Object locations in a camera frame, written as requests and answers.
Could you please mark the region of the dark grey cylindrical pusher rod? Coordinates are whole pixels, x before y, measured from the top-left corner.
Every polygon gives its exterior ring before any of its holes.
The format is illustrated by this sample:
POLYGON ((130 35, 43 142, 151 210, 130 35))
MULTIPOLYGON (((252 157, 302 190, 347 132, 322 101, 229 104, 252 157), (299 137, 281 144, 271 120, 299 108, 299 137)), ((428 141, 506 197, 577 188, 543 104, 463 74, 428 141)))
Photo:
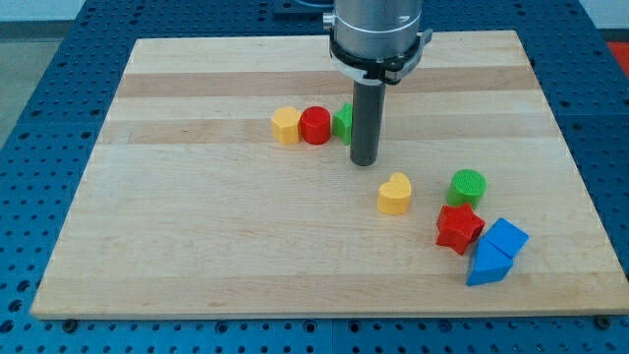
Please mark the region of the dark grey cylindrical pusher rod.
POLYGON ((350 158, 359 166, 377 159, 385 84, 376 86, 354 82, 350 158))

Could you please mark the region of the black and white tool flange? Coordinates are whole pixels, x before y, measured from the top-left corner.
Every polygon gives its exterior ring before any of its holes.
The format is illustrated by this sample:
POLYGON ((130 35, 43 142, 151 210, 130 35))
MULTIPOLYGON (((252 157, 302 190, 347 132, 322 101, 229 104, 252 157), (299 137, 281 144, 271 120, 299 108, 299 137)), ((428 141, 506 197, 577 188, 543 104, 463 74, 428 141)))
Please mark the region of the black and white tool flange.
POLYGON ((402 54, 386 59, 366 59, 350 54, 334 39, 329 39, 330 60, 343 75, 365 86, 398 85, 421 62, 425 46, 430 43, 432 29, 418 32, 413 45, 402 54))

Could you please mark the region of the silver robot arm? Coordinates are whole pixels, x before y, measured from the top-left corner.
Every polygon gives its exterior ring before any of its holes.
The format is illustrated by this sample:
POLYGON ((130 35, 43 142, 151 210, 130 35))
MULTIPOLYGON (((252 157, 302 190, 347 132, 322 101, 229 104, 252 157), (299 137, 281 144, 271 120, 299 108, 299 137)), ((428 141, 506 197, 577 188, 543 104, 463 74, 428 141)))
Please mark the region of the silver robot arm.
POLYGON ((322 16, 329 54, 354 82, 350 158, 376 162, 388 86, 399 84, 421 61, 432 30, 420 30, 422 0, 337 0, 322 16))

